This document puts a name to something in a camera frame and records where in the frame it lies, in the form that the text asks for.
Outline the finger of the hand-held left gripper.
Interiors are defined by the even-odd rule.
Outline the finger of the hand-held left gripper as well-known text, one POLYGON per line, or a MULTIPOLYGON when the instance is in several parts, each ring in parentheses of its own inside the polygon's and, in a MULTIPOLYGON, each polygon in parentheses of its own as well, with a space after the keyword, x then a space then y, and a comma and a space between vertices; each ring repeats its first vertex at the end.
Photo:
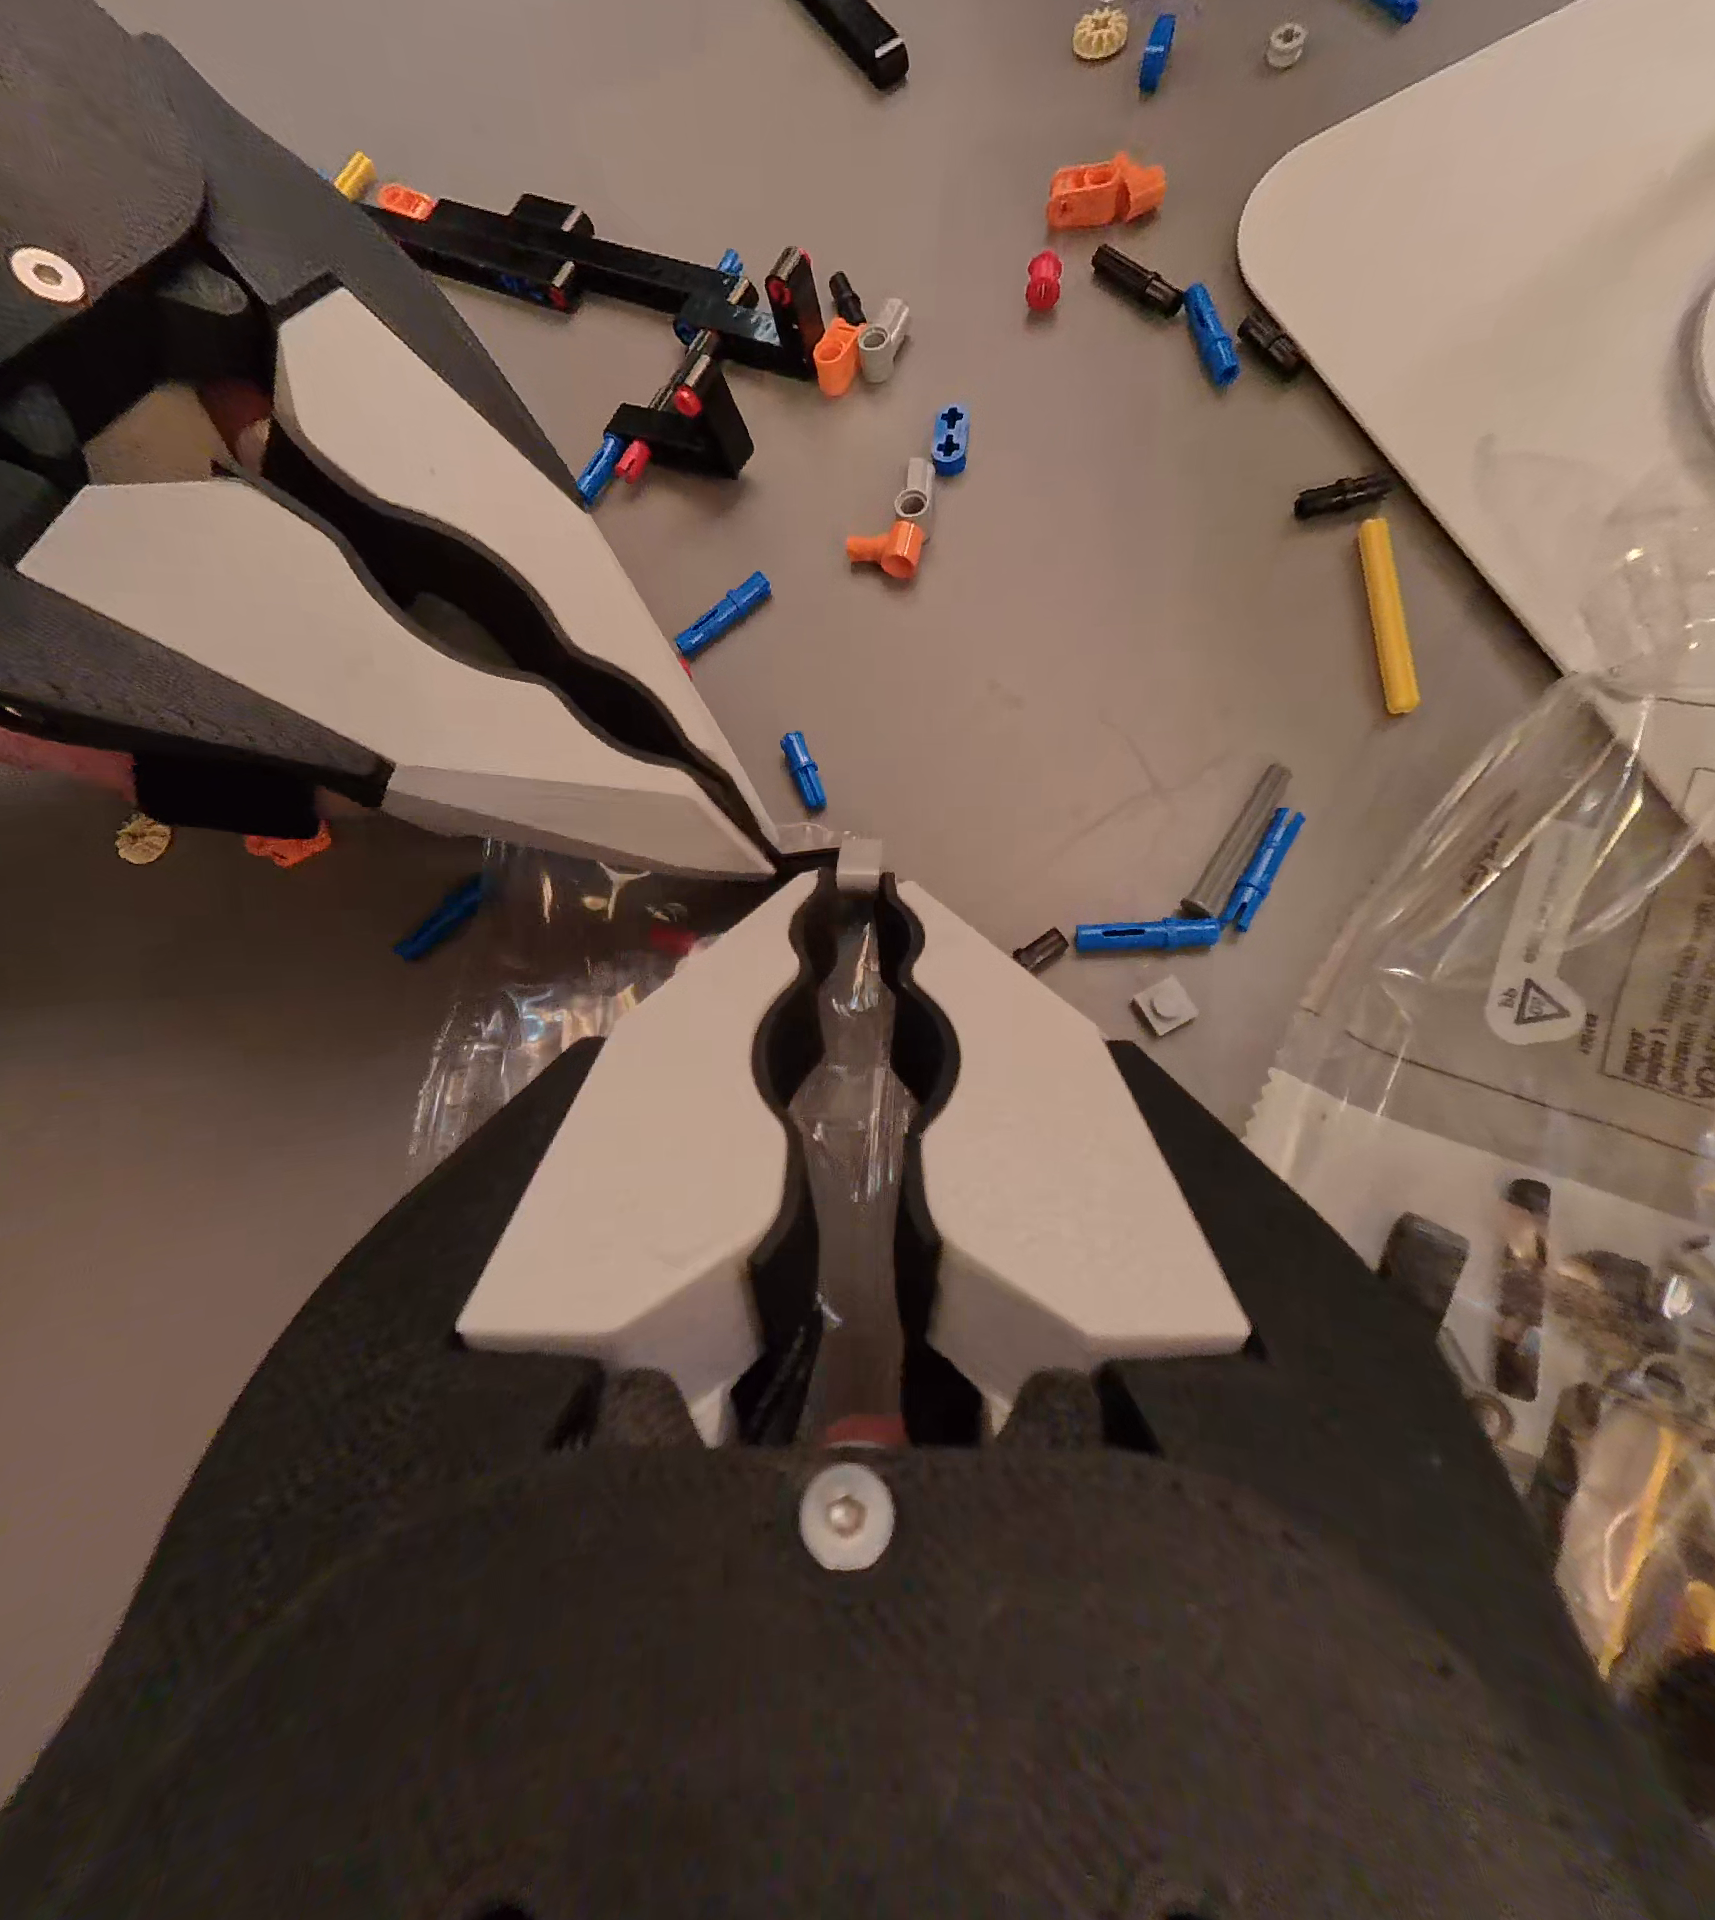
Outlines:
POLYGON ((512 659, 404 635, 378 672, 402 722, 390 799, 474 813, 600 857, 774 857, 774 821, 604 532, 532 455, 362 299, 332 292, 278 331, 280 486, 358 553, 392 612, 466 612, 512 659))
POLYGON ((394 817, 624 870, 774 876, 694 772, 420 635, 332 533, 256 486, 90 486, 18 568, 390 761, 394 817))

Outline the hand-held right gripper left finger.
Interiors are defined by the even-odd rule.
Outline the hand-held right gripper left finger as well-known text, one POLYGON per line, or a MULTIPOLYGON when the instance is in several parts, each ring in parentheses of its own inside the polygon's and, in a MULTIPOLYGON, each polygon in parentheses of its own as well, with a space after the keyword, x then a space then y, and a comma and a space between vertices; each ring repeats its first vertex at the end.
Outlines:
POLYGON ((670 1377, 710 1443, 796 1435, 822 1352, 792 1106, 822 1064, 832 872, 806 870, 594 1050, 456 1329, 670 1377))

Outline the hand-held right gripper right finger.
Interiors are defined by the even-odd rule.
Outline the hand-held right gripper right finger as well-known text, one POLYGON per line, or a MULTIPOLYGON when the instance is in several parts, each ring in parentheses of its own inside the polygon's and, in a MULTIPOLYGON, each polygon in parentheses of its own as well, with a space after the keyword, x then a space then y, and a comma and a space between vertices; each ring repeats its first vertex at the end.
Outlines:
POLYGON ((912 1102, 910 1439, 976 1443, 1042 1374, 1240 1352, 1252 1322, 1102 1030, 918 881, 880 881, 876 940, 912 1102))

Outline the small clear plastic bag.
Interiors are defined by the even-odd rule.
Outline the small clear plastic bag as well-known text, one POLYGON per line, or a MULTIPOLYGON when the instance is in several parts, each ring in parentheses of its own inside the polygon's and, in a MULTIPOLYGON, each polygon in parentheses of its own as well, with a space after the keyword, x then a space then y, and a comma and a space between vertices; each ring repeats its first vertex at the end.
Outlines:
MULTIPOLYGON (((754 884, 624 872, 496 840, 464 893, 478 908, 442 944, 420 927, 400 946, 456 983, 418 1092, 414 1179, 678 972, 684 961, 650 950, 652 924, 688 926, 712 944, 764 897, 754 884)), ((886 1443, 900 1414, 892 1252, 914 1103, 890 1061, 894 999, 876 932, 854 906, 844 908, 818 1005, 822 1055, 790 1102, 820 1220, 824 1311, 800 1433, 886 1443)))

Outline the black lego assembly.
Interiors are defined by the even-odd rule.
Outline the black lego assembly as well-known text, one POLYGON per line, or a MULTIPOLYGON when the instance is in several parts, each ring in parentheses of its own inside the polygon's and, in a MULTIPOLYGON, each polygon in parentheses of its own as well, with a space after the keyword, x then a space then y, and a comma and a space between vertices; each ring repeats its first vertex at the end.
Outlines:
POLYGON ((596 505, 614 480, 650 468, 738 478, 754 441, 728 383, 730 367, 768 371, 840 398, 860 379, 892 378, 912 331, 912 312, 888 299, 872 314, 842 271, 822 299, 812 258, 780 253, 762 278, 728 251, 716 266, 632 247, 596 234, 578 203, 524 195, 510 211, 378 183, 354 154, 334 178, 342 198, 434 276, 570 316, 586 297, 632 304, 670 318, 682 345, 672 378, 650 402, 610 415, 598 453, 582 468, 582 502, 596 505))

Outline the dark grey lego axle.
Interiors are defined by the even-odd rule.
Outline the dark grey lego axle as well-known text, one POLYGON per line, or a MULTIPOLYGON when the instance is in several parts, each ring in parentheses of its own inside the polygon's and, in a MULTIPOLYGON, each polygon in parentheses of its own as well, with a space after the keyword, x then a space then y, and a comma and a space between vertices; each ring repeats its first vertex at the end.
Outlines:
POLYGON ((1254 787, 1218 847, 1206 860, 1202 876, 1180 901, 1186 920, 1216 920, 1226 916, 1234 888, 1246 874, 1277 803, 1285 798, 1291 770, 1272 761, 1254 781, 1254 787))

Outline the black lego beam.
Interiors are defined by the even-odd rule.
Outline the black lego beam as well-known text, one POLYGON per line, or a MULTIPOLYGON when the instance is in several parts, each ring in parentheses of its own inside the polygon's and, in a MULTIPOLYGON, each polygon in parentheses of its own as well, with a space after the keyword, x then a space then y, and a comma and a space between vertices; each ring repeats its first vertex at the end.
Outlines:
POLYGON ((910 45, 872 2, 806 0, 798 3, 846 61, 878 92, 910 76, 910 45))

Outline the large clear lego parts bag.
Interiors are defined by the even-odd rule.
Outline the large clear lego parts bag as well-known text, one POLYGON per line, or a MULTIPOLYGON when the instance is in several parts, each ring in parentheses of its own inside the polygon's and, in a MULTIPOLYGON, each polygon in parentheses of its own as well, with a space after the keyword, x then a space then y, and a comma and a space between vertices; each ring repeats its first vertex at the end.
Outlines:
POLYGON ((1421 1301, 1715 1847, 1715 499, 1599 532, 1593 665, 1373 881, 1246 1139, 1421 1301))

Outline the yellow lego axle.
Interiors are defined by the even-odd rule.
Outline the yellow lego axle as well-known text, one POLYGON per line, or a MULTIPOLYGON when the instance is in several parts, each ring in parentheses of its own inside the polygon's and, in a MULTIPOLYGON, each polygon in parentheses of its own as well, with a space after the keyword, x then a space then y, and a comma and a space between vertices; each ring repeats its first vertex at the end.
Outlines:
POLYGON ((1391 526, 1385 515, 1373 514, 1359 522, 1357 558, 1383 707, 1389 715, 1405 715, 1419 707, 1421 691, 1401 600, 1391 526))

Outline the large orange lego connector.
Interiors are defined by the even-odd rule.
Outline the large orange lego connector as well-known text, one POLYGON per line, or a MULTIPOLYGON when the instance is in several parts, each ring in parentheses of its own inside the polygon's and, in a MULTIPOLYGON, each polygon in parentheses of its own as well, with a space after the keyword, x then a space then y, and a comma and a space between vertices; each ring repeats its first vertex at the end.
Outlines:
POLYGON ((1118 151, 1062 166, 1046 195, 1052 231, 1132 225, 1158 213, 1168 190, 1166 166, 1118 151))

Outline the scattered small lego pins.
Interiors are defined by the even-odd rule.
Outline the scattered small lego pins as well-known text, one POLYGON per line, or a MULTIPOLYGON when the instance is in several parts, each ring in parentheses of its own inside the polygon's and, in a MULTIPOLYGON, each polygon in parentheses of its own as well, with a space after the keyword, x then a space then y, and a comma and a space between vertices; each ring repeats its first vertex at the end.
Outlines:
MULTIPOLYGON (((1178 286, 1136 261, 1114 244, 1100 244, 1092 253, 1096 280, 1134 307, 1160 321, 1182 318, 1194 339, 1202 371, 1214 391, 1226 391, 1242 373, 1244 361, 1230 327, 1204 282, 1178 286)), ((1246 874, 1238 879, 1226 916, 1216 920, 1186 920, 1180 908, 1148 922, 1082 924, 1076 929, 1078 952, 1174 952, 1212 948, 1226 929, 1248 932, 1256 912, 1268 897, 1276 874, 1295 843, 1303 825, 1301 812, 1279 801, 1276 813, 1254 851, 1246 874)))

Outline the white stand base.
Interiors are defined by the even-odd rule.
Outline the white stand base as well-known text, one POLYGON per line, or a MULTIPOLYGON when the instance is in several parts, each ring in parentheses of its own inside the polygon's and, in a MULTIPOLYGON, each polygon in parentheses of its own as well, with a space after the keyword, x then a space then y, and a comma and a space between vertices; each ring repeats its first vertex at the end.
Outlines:
POLYGON ((1715 508, 1715 3, 1589 2, 1277 159, 1256 297, 1569 674, 1633 495, 1715 508))

